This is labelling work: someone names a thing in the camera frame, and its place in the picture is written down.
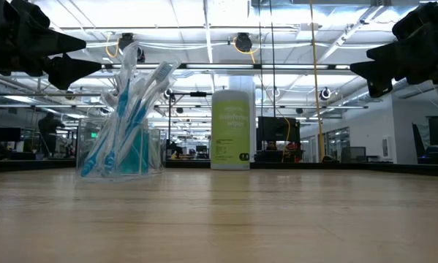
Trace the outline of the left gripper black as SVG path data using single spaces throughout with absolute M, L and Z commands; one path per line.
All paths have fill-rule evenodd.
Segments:
M 68 52 L 86 48 L 86 42 L 49 29 L 50 19 L 29 0 L 0 0 L 0 58 L 18 58 L 18 30 L 21 19 L 26 20 L 26 16 L 45 27 L 35 30 L 35 56 L 63 53 L 62 56 L 44 60 L 43 71 L 48 75 L 51 85 L 67 90 L 73 82 L 102 68 L 98 62 L 74 59 L 67 55 Z M 5 61 L 0 62 L 0 73 L 10 75 L 12 70 L 12 63 L 7 66 Z

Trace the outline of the teal mouthwash bottle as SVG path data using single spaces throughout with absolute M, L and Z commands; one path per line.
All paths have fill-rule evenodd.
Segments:
M 124 146 L 125 152 L 119 166 L 122 174 L 137 175 L 140 173 L 141 145 L 142 131 L 138 129 Z

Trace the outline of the person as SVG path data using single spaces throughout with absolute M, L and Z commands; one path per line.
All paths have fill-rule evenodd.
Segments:
M 42 136 L 42 149 L 44 158 L 49 159 L 56 149 L 57 128 L 64 128 L 65 125 L 55 118 L 54 113 L 48 112 L 46 116 L 38 121 L 39 132 Z

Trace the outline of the black monitor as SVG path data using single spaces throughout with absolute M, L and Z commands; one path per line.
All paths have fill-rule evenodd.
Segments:
M 18 142 L 21 139 L 21 128 L 0 127 L 0 142 Z
M 257 124 L 258 141 L 300 141 L 300 122 L 294 118 L 260 116 Z

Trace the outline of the clear acrylic organizer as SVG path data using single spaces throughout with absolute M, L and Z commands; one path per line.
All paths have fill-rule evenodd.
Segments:
M 101 170 L 102 173 L 100 177 L 82 178 L 80 172 L 83 166 L 84 159 L 87 157 L 88 152 L 92 149 L 94 143 L 97 141 L 97 138 L 99 137 L 99 133 L 105 127 L 108 127 L 110 129 L 111 126 L 112 123 L 109 118 L 85 119 L 85 120 L 81 120 L 78 123 L 78 142 L 77 142 L 77 160 L 76 160 L 77 163 L 76 178 L 78 180 L 87 181 L 87 182 L 124 182 L 129 180 L 148 178 L 164 171 L 165 169 L 164 133 L 148 125 L 150 141 L 149 141 L 149 169 L 147 174 L 127 175 L 127 174 L 121 174 L 115 170 L 111 175 L 105 175 L 104 160 L 108 152 L 107 149 L 105 157 L 102 159 L 102 170 Z M 92 132 L 97 133 L 96 138 L 91 137 Z

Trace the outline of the long ceiling light strip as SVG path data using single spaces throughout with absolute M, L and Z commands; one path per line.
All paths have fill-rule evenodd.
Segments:
M 312 69 L 313 64 L 180 64 L 177 69 Z M 317 64 L 317 70 L 349 70 L 347 64 Z

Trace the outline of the green disinfecting wipes canister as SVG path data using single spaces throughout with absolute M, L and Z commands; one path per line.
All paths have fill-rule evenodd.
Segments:
M 211 169 L 250 168 L 250 106 L 244 91 L 220 90 L 211 104 Z

